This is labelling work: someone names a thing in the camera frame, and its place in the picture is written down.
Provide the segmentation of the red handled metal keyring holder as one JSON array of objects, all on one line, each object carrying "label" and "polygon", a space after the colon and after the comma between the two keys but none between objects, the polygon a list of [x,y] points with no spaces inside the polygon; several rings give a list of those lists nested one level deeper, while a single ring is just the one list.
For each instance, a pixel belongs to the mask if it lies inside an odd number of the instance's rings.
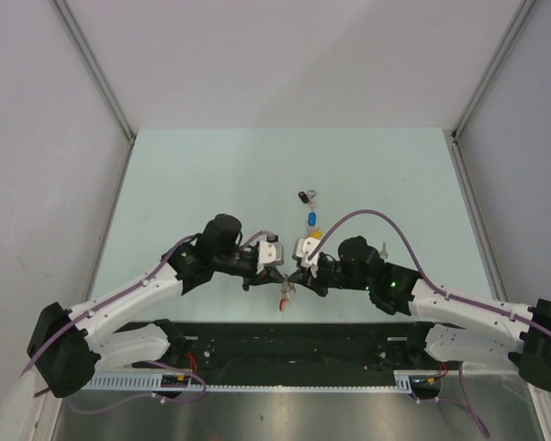
[{"label": "red handled metal keyring holder", "polygon": [[294,283],[288,279],[288,276],[285,276],[284,281],[280,288],[280,292],[281,292],[281,298],[278,303],[278,310],[280,312],[283,312],[290,301],[291,294],[296,292],[296,287]]}]

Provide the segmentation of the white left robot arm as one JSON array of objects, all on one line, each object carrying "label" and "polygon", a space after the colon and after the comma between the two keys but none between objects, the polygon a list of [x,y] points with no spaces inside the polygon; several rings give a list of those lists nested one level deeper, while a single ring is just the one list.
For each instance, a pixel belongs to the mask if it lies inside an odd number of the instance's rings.
[{"label": "white left robot arm", "polygon": [[100,371],[188,362],[189,344],[170,320],[132,331],[125,325],[141,312],[208,283],[216,273],[240,277],[243,288],[281,284],[285,278],[278,268],[284,260],[276,234],[258,232],[244,242],[241,222],[218,214],[204,231],[174,244],[152,269],[101,299],[70,308],[58,302],[45,307],[28,343],[25,369],[36,369],[49,392],[65,398]]}]

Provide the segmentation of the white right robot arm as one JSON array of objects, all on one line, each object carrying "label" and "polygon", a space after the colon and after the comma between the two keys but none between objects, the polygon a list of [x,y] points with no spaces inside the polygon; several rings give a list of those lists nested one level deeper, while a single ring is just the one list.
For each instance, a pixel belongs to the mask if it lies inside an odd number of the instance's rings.
[{"label": "white right robot arm", "polygon": [[421,271],[385,261],[362,236],[343,241],[338,259],[319,245],[313,237],[297,240],[291,282],[320,297],[331,289],[364,291],[388,315],[431,322],[425,336],[405,345],[413,367],[435,360],[512,367],[527,383],[551,392],[551,301],[529,306],[435,286]]}]

